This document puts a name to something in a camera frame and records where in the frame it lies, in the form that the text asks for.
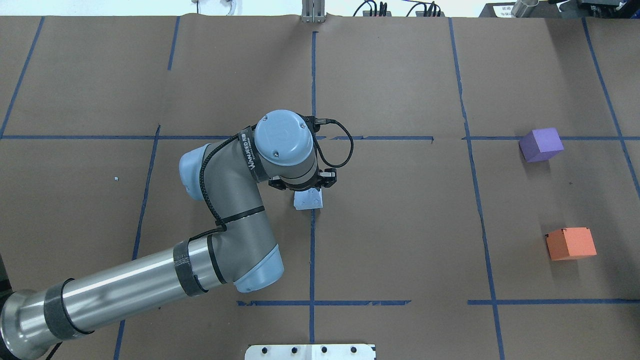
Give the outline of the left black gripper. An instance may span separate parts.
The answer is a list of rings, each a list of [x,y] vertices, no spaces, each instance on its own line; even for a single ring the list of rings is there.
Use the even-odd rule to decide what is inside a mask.
[[[279,191],[303,192],[310,189],[329,188],[338,181],[337,169],[316,169],[309,174],[310,176],[300,183],[292,183],[291,178],[275,176],[268,180],[268,185]]]

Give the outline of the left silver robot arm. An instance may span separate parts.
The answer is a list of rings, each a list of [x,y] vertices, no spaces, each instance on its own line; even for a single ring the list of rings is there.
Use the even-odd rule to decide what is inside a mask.
[[[322,126],[338,124],[277,109],[227,140],[185,153],[181,182],[190,197],[206,204],[214,228],[44,291],[4,296],[1,358],[35,360],[52,346],[221,285],[249,293],[277,282],[284,265],[258,184],[295,192],[331,187],[338,167],[320,169],[325,156],[316,135]]]

